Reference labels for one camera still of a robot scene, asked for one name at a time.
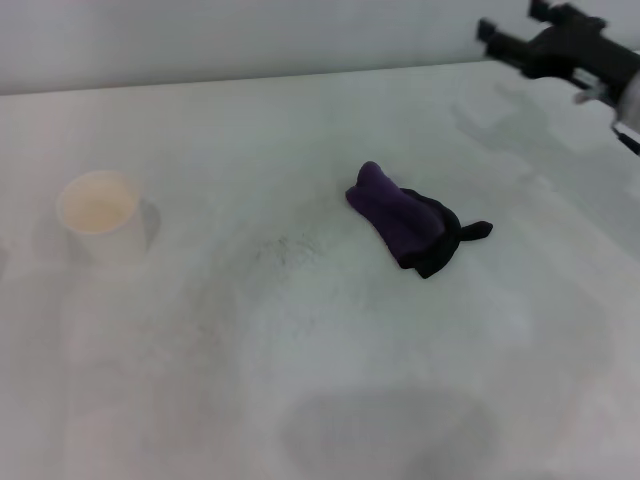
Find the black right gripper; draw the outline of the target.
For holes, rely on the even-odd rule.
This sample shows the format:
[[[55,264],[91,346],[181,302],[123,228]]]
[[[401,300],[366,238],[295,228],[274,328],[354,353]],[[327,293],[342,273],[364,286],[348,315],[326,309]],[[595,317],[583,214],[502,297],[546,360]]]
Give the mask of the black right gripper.
[[[619,102],[640,73],[640,55],[601,34],[606,20],[571,3],[549,0],[530,0],[528,16],[552,25],[528,43],[481,18],[476,38],[484,45],[484,55],[503,63],[525,63],[522,75],[529,79],[551,77],[577,84],[574,71],[584,70],[606,87],[610,103]]]

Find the purple rag with black edge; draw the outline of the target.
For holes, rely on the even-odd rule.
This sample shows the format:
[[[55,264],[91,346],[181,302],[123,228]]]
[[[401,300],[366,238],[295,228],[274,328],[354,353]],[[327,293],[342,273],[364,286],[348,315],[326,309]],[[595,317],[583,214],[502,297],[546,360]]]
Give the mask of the purple rag with black edge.
[[[397,186],[375,162],[360,168],[345,197],[375,228],[399,267],[424,279],[441,271],[461,243],[484,239],[493,230],[487,221],[462,225],[439,201]]]

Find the white paper cup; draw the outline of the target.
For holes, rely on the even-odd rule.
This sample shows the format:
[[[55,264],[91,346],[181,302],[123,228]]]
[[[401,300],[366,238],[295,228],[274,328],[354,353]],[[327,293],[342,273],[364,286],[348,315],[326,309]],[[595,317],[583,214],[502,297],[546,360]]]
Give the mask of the white paper cup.
[[[71,181],[56,202],[59,222],[99,265],[129,265],[147,250],[141,195],[117,171],[93,171]]]

